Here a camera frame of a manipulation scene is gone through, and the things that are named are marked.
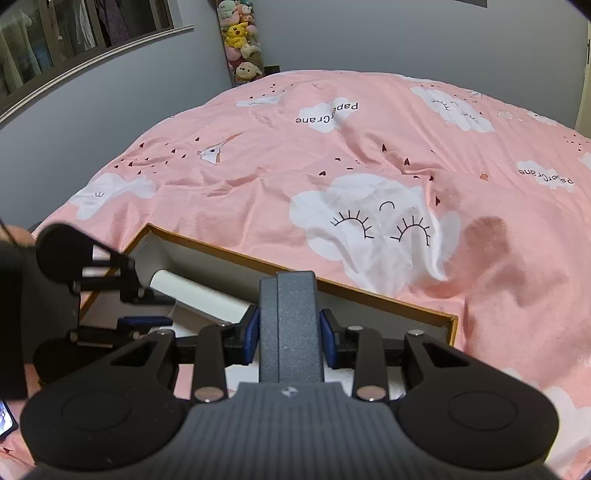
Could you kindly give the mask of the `person left hand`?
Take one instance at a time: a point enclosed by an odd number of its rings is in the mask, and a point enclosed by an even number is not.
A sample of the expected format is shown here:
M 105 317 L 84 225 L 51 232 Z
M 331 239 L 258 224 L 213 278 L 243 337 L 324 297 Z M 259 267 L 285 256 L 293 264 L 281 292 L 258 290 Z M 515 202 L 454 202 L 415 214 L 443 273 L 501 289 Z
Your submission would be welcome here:
M 2 242 L 11 245 L 23 247 L 32 247 L 35 245 L 35 239 L 28 230 L 18 226 L 6 225 L 5 223 L 1 223 L 0 239 Z

